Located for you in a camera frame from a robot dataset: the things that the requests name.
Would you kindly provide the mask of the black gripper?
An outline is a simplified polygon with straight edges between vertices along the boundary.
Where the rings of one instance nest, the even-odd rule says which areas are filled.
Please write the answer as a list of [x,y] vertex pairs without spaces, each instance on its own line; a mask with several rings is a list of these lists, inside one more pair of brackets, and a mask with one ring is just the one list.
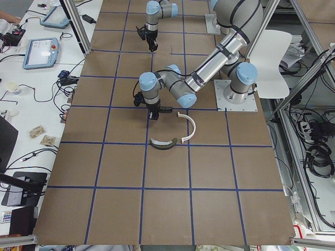
[[148,103],[143,96],[142,92],[137,92],[137,94],[134,95],[134,101],[133,104],[136,107],[139,107],[140,104],[146,105],[146,108],[149,109],[149,119],[150,120],[158,120],[159,118],[159,109],[161,107],[160,99],[153,104]]
[[156,38],[158,36],[158,30],[151,31],[146,27],[146,25],[140,28],[136,26],[136,29],[139,37],[143,41],[146,40],[147,42],[149,42],[149,50],[156,51],[158,49],[158,44],[156,42]]

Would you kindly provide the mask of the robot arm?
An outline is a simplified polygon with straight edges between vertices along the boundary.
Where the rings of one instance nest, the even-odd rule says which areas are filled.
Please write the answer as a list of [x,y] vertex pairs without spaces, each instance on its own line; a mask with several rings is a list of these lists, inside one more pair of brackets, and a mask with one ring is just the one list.
[[138,84],[140,91],[133,95],[134,105],[146,105],[149,119],[158,120],[160,113],[169,113],[159,97],[161,89],[168,89],[183,108],[190,108],[197,100],[196,93],[219,71],[231,79],[224,97],[232,104],[240,104],[248,96],[258,71],[249,62],[239,58],[239,50],[252,42],[263,19],[261,1],[211,1],[217,24],[224,38],[212,53],[190,74],[182,75],[177,65],[171,64],[156,72],[144,72]]
[[148,1],[146,5],[146,23],[142,27],[136,26],[139,37],[148,43],[150,52],[158,49],[159,20],[178,15],[178,6],[170,1]]

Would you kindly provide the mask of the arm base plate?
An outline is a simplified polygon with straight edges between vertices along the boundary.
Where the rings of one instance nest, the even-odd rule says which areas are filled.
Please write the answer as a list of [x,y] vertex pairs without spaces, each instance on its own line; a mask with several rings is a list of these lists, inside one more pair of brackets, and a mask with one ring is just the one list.
[[244,94],[233,92],[230,86],[231,80],[214,80],[214,89],[218,111],[257,112],[252,87]]
[[206,30],[208,35],[219,35],[220,26],[217,23],[216,14],[206,14],[205,15]]

